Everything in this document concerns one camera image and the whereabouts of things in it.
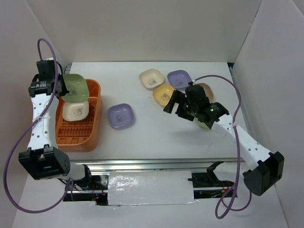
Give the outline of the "yellow plate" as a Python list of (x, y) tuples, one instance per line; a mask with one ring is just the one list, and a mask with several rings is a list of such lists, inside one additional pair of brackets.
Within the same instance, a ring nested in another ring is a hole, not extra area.
[(169, 84), (163, 84), (153, 91), (153, 98), (161, 106), (166, 106), (174, 92), (175, 88)]

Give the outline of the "cream plate back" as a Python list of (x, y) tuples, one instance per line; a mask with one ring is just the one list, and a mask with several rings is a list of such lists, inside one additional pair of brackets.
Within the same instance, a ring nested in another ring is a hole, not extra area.
[(146, 89), (154, 90), (164, 83), (164, 76), (157, 69), (149, 69), (140, 73), (139, 80)]

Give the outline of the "cream plate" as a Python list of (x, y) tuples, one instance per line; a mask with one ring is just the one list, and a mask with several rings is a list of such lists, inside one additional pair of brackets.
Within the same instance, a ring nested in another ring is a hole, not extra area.
[(139, 80), (146, 89), (154, 90), (164, 83), (164, 76), (157, 69), (149, 69), (140, 73)]
[(63, 105), (62, 117), (65, 121), (81, 121), (89, 114), (89, 102), (68, 103)]

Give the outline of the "light green plate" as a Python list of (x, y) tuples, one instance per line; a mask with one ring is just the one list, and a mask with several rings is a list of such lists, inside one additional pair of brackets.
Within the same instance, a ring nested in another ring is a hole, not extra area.
[(197, 125), (198, 125), (200, 128), (209, 129), (208, 126), (207, 126), (205, 123), (200, 122), (198, 119), (195, 119), (195, 122), (197, 123)]

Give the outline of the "orange plastic bin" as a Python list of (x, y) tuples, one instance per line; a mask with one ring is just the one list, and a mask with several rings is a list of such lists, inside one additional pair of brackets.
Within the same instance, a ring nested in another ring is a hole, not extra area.
[(89, 112), (85, 119), (68, 122), (63, 119), (64, 100), (59, 98), (56, 112), (56, 142), (62, 152), (90, 152), (99, 140), (103, 102), (101, 87), (93, 79), (86, 80), (89, 90)]

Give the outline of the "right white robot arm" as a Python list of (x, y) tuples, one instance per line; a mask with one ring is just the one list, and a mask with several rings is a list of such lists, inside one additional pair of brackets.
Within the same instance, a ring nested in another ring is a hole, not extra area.
[(282, 178), (284, 156), (280, 152), (272, 153), (252, 138), (221, 103), (209, 101), (200, 85), (190, 84), (184, 92), (175, 90), (163, 110), (171, 113), (175, 105), (178, 117), (197, 119), (230, 145), (240, 147), (240, 156), (249, 167), (243, 174), (244, 183), (253, 194), (263, 195)]

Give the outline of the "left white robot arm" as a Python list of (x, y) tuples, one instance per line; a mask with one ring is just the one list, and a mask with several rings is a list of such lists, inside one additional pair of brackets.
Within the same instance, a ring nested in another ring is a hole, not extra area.
[(37, 62), (38, 74), (28, 88), (33, 105), (33, 126), (27, 149), (19, 162), (34, 180), (73, 179), (79, 188), (93, 186), (94, 178), (85, 164), (75, 164), (56, 143), (56, 112), (59, 97), (68, 93), (61, 65), (54, 60)]

